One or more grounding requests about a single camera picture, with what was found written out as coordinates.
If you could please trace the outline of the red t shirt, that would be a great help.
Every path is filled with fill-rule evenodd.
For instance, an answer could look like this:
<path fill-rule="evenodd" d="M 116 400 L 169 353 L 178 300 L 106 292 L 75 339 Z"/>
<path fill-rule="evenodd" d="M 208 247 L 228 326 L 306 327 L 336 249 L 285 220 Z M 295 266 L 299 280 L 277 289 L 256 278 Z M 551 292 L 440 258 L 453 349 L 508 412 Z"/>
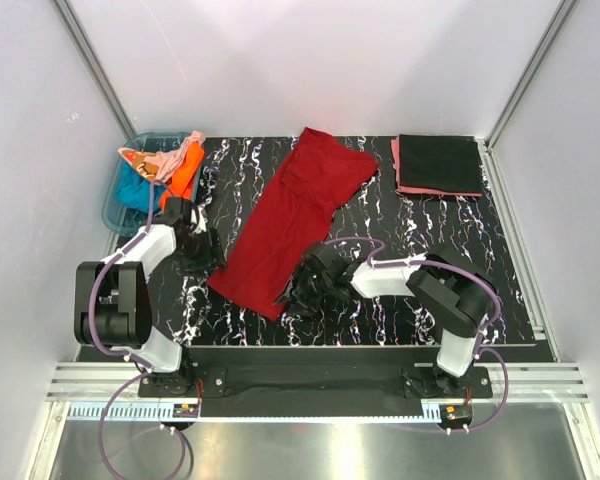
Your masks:
<path fill-rule="evenodd" d="M 305 128 L 266 185 L 232 249 L 207 285 L 236 305 L 275 321 L 302 254 L 326 238 L 333 216 L 378 170 L 374 157 Z"/>

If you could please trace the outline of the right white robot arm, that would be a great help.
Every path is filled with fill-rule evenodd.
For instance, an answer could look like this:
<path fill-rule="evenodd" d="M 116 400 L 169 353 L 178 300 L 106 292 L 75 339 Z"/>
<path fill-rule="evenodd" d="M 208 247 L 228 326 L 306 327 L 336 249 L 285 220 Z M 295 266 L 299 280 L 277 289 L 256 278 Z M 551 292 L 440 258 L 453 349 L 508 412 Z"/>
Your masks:
<path fill-rule="evenodd" d="M 302 255 L 275 303 L 295 316 L 312 316 L 326 297 L 413 297 L 441 329 L 436 368 L 459 379 L 470 369 L 489 326 L 501 316 L 501 300 L 489 275 L 451 247 L 378 260 L 381 240 L 366 237 L 375 248 L 362 259 L 347 259 L 339 248 L 360 237 L 340 237 L 311 245 Z"/>

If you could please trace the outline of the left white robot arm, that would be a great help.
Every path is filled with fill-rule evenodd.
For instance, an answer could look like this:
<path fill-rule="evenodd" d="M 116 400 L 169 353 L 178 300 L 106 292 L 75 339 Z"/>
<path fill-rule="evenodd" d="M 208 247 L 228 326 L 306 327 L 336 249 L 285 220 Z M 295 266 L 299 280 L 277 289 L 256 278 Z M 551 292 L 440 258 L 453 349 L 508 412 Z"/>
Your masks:
<path fill-rule="evenodd" d="M 168 258 L 192 272 L 226 266 L 219 234 L 203 206 L 171 197 L 165 207 L 113 254 L 77 267 L 74 302 L 79 344 L 157 374 L 180 370 L 185 354 L 154 326 L 148 291 L 152 272 Z"/>

